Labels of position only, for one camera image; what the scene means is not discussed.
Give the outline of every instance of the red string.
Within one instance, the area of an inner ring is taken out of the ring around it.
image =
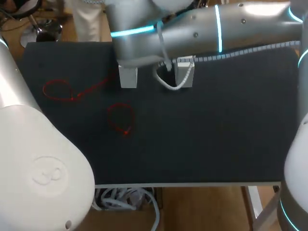
[[[79,99],[80,99],[82,96],[84,96],[86,93],[90,93],[90,92],[92,92],[93,90],[97,89],[98,87],[104,85],[106,82],[108,82],[108,79],[107,79],[107,78],[104,79],[102,82],[100,82],[100,83],[98,83],[98,84],[95,84],[95,85],[93,85],[92,87],[90,87],[90,88],[84,90],[83,92],[79,93],[79,94],[77,95],[77,97],[74,97],[74,96],[73,96],[73,89],[72,89],[72,87],[71,87],[71,85],[69,84],[68,81],[63,80],[63,79],[54,79],[54,80],[52,80],[52,81],[47,82],[47,83],[43,86],[43,93],[44,93],[44,95],[45,95],[48,99],[55,100],[55,101],[63,101],[63,102],[76,101],[76,100],[79,100]],[[50,86],[50,85],[55,84],[55,83],[62,83],[62,84],[67,85],[68,88],[69,88],[69,92],[70,92],[70,98],[57,98],[57,97],[52,97],[52,96],[48,95],[48,94],[46,93],[46,88],[47,88],[48,86]]]
[[[113,109],[115,108],[128,108],[130,109],[130,115],[131,115],[131,124],[130,126],[124,130],[123,128],[120,128],[119,126],[117,126],[114,122],[112,122],[111,120],[111,112]],[[135,114],[134,114],[134,110],[132,109],[132,107],[129,105],[129,104],[125,104],[125,103],[115,103],[113,105],[111,105],[109,108],[108,108],[108,122],[109,124],[114,127],[117,131],[120,131],[120,132],[123,132],[123,134],[126,136],[130,133],[131,131],[131,128],[133,126],[133,123],[135,121]]]
[[[93,85],[92,87],[84,90],[83,92],[79,93],[77,95],[77,97],[74,97],[73,96],[73,89],[70,85],[70,83],[66,80],[63,80],[63,79],[54,79],[54,80],[51,80],[49,82],[47,82],[44,86],[43,86],[43,93],[44,95],[50,99],[50,100],[54,100],[54,101],[62,101],[62,102],[73,102],[73,101],[77,101],[79,100],[82,96],[84,96],[85,94],[87,93],[90,93],[92,92],[93,90],[97,89],[98,87],[104,85],[105,83],[107,83],[109,81],[109,78],[106,78],[104,79],[102,82],[98,83],[98,84],[95,84]],[[62,83],[62,84],[65,84],[68,86],[69,88],[69,93],[70,93],[70,98],[57,98],[57,97],[52,97],[50,95],[48,95],[46,93],[46,88],[50,85],[53,85],[53,84],[56,84],[56,83]],[[129,108],[130,109],[130,113],[131,113],[131,117],[132,117],[132,120],[131,120],[131,125],[128,127],[128,129],[124,130],[123,128],[120,128],[119,126],[117,126],[115,123],[112,122],[111,118],[110,118],[110,114],[111,114],[111,111],[115,108],[119,108],[119,107],[122,107],[122,108]],[[132,109],[132,107],[128,104],[125,104],[125,103],[115,103],[113,105],[111,105],[108,109],[107,109],[107,112],[108,112],[108,123],[114,127],[115,130],[117,131],[120,131],[120,132],[123,132],[123,134],[126,136],[130,133],[131,129],[132,129],[132,126],[133,126],[133,123],[134,123],[134,120],[135,120],[135,114],[134,114],[134,111]]]

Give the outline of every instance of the person's leg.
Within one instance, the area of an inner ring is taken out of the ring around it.
[[[101,41],[102,5],[73,0],[72,7],[78,41]]]

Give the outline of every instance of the wooden floor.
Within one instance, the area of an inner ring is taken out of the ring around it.
[[[27,22],[8,21],[3,30]],[[3,32],[15,59],[22,56],[24,49],[19,43],[26,24],[16,30]],[[110,40],[108,29],[104,40]],[[62,41],[76,41],[73,19],[63,25]],[[271,187],[260,187],[262,203],[273,196]],[[164,188],[162,193],[161,222],[159,231],[248,231],[244,201],[239,187],[221,188]],[[139,212],[96,212],[90,211],[78,231],[149,231],[154,222],[153,209]],[[271,231],[278,231],[275,224]]]

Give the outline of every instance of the desk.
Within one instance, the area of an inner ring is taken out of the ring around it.
[[[170,92],[140,68],[138,87],[118,78],[78,102],[42,93],[53,79],[76,93],[116,69],[111,43],[33,43],[21,72],[50,121],[89,160],[97,187],[274,184],[297,131],[297,60],[289,48],[196,63],[192,89]],[[124,137],[107,108],[129,103],[135,125]]]

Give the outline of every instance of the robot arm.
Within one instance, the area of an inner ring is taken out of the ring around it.
[[[118,63],[123,67],[164,61],[162,47],[172,59],[301,39],[302,23],[293,18],[289,2],[245,2],[192,10],[163,25],[160,35],[154,26],[164,11],[151,0],[139,1],[146,5],[135,6],[134,1],[142,20],[122,4],[106,8]]]
[[[92,169],[41,112],[1,36],[0,63],[0,230],[73,230],[93,201]]]

